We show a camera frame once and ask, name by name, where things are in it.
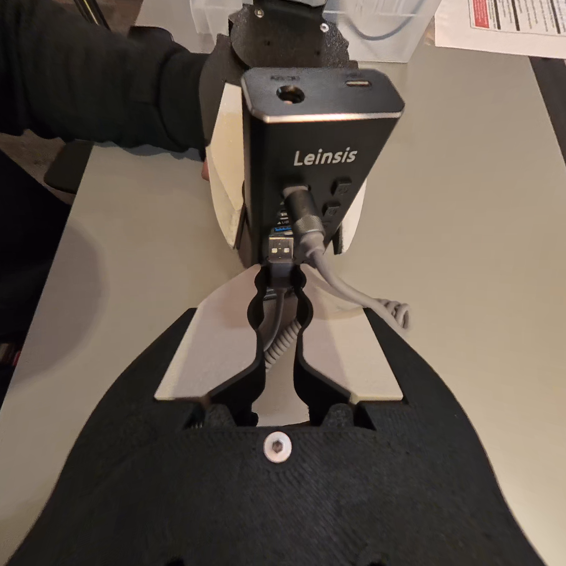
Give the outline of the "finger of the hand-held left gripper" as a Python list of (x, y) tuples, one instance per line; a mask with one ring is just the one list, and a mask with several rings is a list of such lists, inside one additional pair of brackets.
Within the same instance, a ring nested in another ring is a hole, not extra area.
[(361, 184), (359, 191), (353, 199), (350, 207), (343, 216), (340, 225), (336, 226), (332, 238), (330, 229), (337, 222), (337, 212), (340, 207), (340, 198), (347, 196), (351, 191), (351, 183), (333, 183), (331, 186), (332, 199), (325, 204), (325, 248), (332, 244), (334, 255), (342, 255), (349, 249), (356, 234), (358, 223), (362, 213), (366, 183)]
[(243, 261), (244, 148), (242, 89), (224, 85), (212, 137), (207, 146), (210, 192), (220, 230)]

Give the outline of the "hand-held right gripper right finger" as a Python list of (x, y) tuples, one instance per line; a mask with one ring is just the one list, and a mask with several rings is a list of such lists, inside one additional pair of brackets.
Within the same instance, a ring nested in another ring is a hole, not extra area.
[(321, 425), (337, 404), (402, 401), (403, 393), (360, 306), (338, 296), (312, 267), (293, 273), (297, 322), (293, 383), (308, 408), (312, 425)]

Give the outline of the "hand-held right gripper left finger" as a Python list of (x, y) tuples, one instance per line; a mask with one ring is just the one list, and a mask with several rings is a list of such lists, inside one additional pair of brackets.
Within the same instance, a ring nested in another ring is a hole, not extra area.
[(251, 421), (265, 388), (264, 295), (265, 274), (254, 265), (203, 299), (154, 398), (225, 405), (236, 422)]

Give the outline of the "black power bank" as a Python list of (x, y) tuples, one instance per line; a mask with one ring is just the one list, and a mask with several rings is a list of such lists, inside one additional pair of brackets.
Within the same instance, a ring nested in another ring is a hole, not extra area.
[(241, 87), (243, 264), (264, 263), (269, 236), (292, 230), (287, 188), (312, 196), (328, 247), (404, 112), (402, 97), (374, 69), (256, 67)]

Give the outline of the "person's left forearm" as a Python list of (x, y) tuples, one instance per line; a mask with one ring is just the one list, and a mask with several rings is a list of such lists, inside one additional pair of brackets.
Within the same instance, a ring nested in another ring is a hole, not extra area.
[(1, 1), (1, 133), (204, 152), (207, 58), (161, 29), (135, 40), (53, 1)]

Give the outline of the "grey desk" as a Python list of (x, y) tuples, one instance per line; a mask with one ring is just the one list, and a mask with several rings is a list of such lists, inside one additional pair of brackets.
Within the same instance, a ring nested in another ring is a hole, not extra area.
[[(336, 272), (411, 306), (409, 343), (565, 565), (565, 166), (531, 64), (422, 44), (376, 68), (406, 108)], [(192, 154), (93, 149), (1, 409), (1, 565), (117, 377), (240, 271)]]

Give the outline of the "clear plastic box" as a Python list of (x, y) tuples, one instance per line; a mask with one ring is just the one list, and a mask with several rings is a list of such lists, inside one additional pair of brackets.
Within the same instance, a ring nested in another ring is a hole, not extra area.
[[(228, 34), (228, 18), (252, 1), (189, 1), (196, 32)], [(349, 42), (350, 58), (360, 62), (407, 63), (434, 19), (441, 1), (291, 1), (322, 9)]]

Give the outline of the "printed paper sheet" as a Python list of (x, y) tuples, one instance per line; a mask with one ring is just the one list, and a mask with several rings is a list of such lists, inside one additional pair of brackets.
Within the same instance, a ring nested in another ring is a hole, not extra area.
[(442, 1), (435, 46), (565, 59), (565, 1)]

